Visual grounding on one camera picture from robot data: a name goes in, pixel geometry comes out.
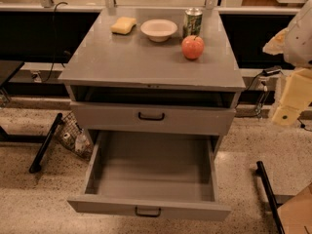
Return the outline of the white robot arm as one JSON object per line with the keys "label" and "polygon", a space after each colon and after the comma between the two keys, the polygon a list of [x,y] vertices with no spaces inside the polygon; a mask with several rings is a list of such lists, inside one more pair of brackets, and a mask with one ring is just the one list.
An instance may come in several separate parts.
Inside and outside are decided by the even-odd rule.
{"label": "white robot arm", "polygon": [[282,54],[294,66],[271,117],[280,126],[292,125],[312,102],[312,0],[262,48],[269,55]]}

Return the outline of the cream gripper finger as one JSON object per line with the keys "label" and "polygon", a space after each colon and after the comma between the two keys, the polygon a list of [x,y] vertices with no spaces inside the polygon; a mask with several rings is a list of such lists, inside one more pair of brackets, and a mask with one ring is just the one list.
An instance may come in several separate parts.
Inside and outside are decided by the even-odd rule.
{"label": "cream gripper finger", "polygon": [[287,49],[285,45],[285,39],[287,30],[284,28],[273,36],[262,48],[265,54],[276,56],[279,54],[285,54]]}
{"label": "cream gripper finger", "polygon": [[272,122],[290,126],[312,102],[312,69],[296,68],[287,78]]}

